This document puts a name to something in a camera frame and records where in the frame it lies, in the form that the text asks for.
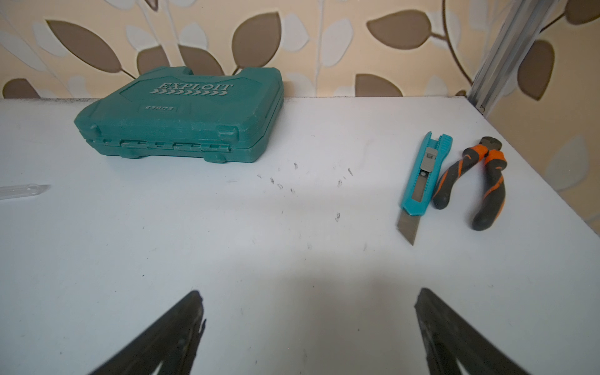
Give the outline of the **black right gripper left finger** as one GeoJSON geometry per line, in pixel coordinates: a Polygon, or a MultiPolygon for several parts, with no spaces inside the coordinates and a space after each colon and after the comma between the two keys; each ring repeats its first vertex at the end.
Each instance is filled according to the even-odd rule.
{"type": "Polygon", "coordinates": [[[165,312],[93,374],[189,374],[206,320],[197,290],[165,312]]]}

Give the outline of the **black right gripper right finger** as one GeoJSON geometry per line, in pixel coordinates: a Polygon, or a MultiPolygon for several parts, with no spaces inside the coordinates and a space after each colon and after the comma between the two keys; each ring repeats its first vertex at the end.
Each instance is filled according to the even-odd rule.
{"type": "Polygon", "coordinates": [[[525,374],[429,288],[415,304],[431,374],[525,374]]]}

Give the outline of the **teal utility knife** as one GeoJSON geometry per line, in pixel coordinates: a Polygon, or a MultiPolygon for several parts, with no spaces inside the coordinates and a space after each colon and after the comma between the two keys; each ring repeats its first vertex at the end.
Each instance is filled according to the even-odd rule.
{"type": "Polygon", "coordinates": [[[451,136],[442,134],[438,139],[433,139],[432,133],[428,132],[420,145],[400,202],[401,212],[397,223],[398,231],[411,245],[415,243],[420,218],[428,209],[442,164],[452,144],[451,136]]]}

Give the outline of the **green plastic tool case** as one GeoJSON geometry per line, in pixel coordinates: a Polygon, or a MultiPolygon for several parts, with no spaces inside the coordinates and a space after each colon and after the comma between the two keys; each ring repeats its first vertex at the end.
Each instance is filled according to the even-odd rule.
{"type": "Polygon", "coordinates": [[[74,123],[104,156],[253,163],[266,151],[283,102],[281,72],[273,67],[233,76],[159,67],[86,106],[74,123]]]}

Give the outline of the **aluminium frame post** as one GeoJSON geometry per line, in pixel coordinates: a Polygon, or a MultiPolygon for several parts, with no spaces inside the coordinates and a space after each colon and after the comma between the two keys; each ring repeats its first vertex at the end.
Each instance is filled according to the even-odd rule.
{"type": "Polygon", "coordinates": [[[484,117],[511,79],[556,8],[556,1],[511,1],[509,12],[480,69],[473,79],[467,100],[484,117]]]}

